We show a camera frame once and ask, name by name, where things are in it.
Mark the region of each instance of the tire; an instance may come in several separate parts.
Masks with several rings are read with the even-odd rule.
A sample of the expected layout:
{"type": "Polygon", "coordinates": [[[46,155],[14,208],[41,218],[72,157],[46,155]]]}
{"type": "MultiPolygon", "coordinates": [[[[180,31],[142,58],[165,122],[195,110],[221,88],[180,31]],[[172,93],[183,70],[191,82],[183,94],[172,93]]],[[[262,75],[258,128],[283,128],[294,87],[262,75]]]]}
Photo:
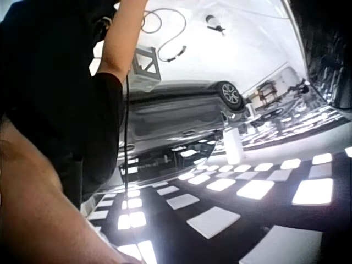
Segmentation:
{"type": "Polygon", "coordinates": [[[223,102],[233,111],[244,110],[244,99],[237,88],[228,81],[220,81],[215,84],[215,89],[218,92],[223,102]]]}

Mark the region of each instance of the skin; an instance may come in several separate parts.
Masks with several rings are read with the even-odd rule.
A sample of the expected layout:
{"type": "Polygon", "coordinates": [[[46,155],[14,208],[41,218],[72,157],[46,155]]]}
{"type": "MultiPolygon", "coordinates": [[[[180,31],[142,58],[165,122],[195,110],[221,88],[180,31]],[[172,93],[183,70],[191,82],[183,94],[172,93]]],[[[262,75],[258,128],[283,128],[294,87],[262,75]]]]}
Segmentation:
{"type": "MultiPolygon", "coordinates": [[[[146,3],[121,0],[106,36],[99,72],[125,80],[146,3]]],[[[3,119],[0,217],[1,239],[8,249],[23,263],[141,263],[117,253],[99,238],[64,196],[50,161],[9,120],[3,119]]]]}

